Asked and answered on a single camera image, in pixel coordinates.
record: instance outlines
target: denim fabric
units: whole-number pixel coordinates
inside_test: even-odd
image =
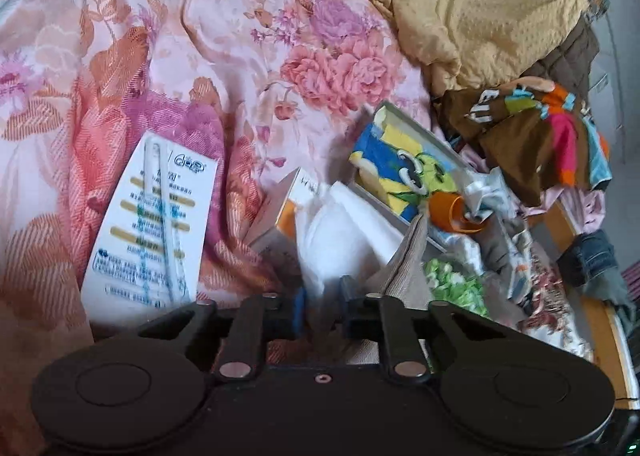
[[[636,324],[636,306],[620,274],[613,246],[602,230],[583,233],[558,259],[562,280],[587,297],[609,303],[616,309],[625,333]]]

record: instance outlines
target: white paper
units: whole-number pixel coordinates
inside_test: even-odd
[[[168,156],[174,285],[164,258],[159,155],[150,156],[152,176],[146,180],[143,168],[145,145],[152,142],[165,143]],[[195,300],[217,167],[216,160],[152,132],[140,139],[111,198],[84,275],[81,299],[92,323],[130,327]]]

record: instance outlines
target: brown cloth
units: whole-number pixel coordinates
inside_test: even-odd
[[[580,18],[562,44],[533,64],[521,76],[549,78],[569,92],[587,100],[591,63],[599,51],[598,39],[591,26]]]
[[[536,100],[542,101],[546,95],[546,92],[530,87],[527,90]],[[459,135],[484,156],[489,168],[500,167],[504,180],[525,205],[540,206],[540,193],[561,184],[555,161],[554,129],[547,119],[541,118],[538,108],[526,108],[516,114],[509,112],[505,96],[513,93],[513,83],[509,87],[496,88],[497,98],[479,103],[486,91],[447,91],[441,103],[434,106],[438,122],[447,136]],[[476,118],[486,116],[491,121],[478,123],[470,118],[477,105],[487,109],[474,112]],[[583,105],[582,99],[576,98],[574,109],[567,114],[573,119],[577,134],[575,185],[589,190],[588,132],[580,117]]]

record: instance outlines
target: blue and yellow fabric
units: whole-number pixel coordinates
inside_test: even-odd
[[[389,124],[384,129],[375,122],[367,126],[350,161],[358,168],[360,184],[407,221],[413,219],[421,201],[431,193],[457,190],[453,178],[436,158]]]

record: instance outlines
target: metal bolt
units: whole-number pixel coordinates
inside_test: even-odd
[[[420,362],[412,362],[407,360],[406,362],[400,362],[394,367],[394,371],[397,375],[407,376],[409,378],[418,378],[427,372],[427,368]]]
[[[316,375],[315,381],[316,384],[328,384],[332,379],[331,375]]]
[[[251,373],[251,366],[244,362],[227,362],[220,366],[219,372],[226,378],[244,378]]]

